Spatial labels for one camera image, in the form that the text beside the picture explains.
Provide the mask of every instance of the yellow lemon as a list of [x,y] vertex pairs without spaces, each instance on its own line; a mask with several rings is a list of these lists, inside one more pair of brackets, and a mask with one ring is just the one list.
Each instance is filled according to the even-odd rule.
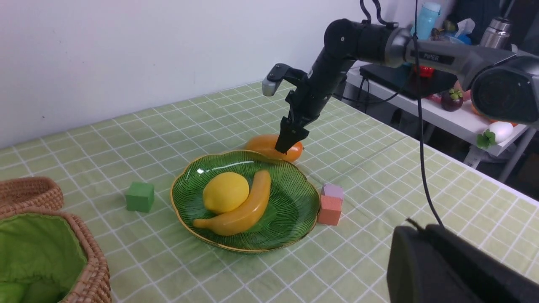
[[224,214],[239,207],[249,197],[249,183],[243,176],[228,172],[215,176],[204,188],[204,207],[214,214]]

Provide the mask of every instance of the tissue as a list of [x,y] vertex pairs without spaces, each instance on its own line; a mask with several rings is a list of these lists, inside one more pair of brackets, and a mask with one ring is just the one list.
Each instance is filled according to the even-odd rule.
[[457,28],[459,30],[455,34],[455,38],[458,38],[460,35],[467,35],[471,33],[475,28],[475,22],[470,18],[464,19],[461,22],[457,23]]

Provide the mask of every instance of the wicker basket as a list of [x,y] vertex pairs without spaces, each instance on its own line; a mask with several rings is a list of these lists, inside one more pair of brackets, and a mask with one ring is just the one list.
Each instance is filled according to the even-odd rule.
[[68,214],[66,212],[31,206],[0,214],[0,220],[7,219],[17,214],[25,213],[62,217],[70,225],[76,237],[79,239],[82,251],[84,251],[86,254],[88,260],[86,267],[84,267],[82,270],[82,274],[79,276],[79,279],[71,289],[71,292],[61,302],[112,302],[109,282],[110,273],[107,259],[82,219],[76,215]]
[[0,214],[30,206],[61,209],[64,195],[60,186],[48,177],[0,181]]

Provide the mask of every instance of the white egg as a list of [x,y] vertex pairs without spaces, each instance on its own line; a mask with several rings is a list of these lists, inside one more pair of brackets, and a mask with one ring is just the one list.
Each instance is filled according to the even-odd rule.
[[507,140],[513,133],[513,125],[509,122],[494,122],[487,129],[496,135],[496,143]]

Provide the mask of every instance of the black device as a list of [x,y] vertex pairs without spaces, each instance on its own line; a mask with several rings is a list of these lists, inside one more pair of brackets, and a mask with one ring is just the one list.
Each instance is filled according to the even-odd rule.
[[536,303],[539,285],[459,236],[431,224],[393,232],[387,281],[391,303]]
[[[527,53],[488,47],[419,40],[422,66],[457,76],[472,103],[487,117],[539,126],[539,58]],[[398,68],[413,63],[416,51],[408,29],[339,19],[329,24],[324,48],[309,72],[279,63],[262,81],[262,93],[273,96],[283,80],[296,86],[285,100],[290,105],[281,120],[276,150],[285,153],[305,139],[307,125],[320,112],[355,61]]]
[[457,76],[443,71],[434,71],[431,77],[421,78],[419,86],[413,77],[413,67],[401,65],[392,68],[378,64],[367,64],[360,67],[360,74],[369,81],[374,81],[393,91],[415,100],[417,96],[428,97],[452,88],[457,82]]

